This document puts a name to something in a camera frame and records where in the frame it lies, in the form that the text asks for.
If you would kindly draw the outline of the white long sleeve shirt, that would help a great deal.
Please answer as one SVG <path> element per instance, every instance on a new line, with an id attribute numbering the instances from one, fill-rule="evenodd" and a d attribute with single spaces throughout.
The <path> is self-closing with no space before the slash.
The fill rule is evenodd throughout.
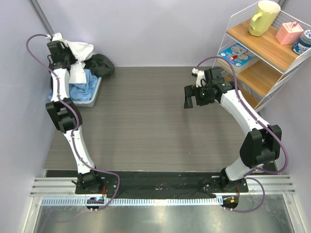
<path id="1" fill-rule="evenodd" d="M 86 73 L 84 71 L 85 61 L 90 59 L 93 55 L 94 45 L 84 42 L 70 42 L 65 41 L 71 49 L 74 57 L 76 58 L 75 64 L 71 65 L 70 69 L 70 84 L 85 84 Z"/>

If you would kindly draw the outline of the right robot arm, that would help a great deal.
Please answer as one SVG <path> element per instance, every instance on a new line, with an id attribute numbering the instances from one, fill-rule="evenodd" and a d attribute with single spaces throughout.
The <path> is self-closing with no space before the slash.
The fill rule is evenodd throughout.
<path id="1" fill-rule="evenodd" d="M 238 159 L 220 173 L 220 188 L 232 192 L 251 171 L 279 158 L 281 128 L 262 119 L 236 89 L 234 81 L 226 80 L 218 67 L 205 71 L 193 68 L 191 74 L 196 83 L 184 88 L 184 108 L 193 108 L 192 98 L 198 106 L 217 102 L 234 117 L 245 134 Z"/>

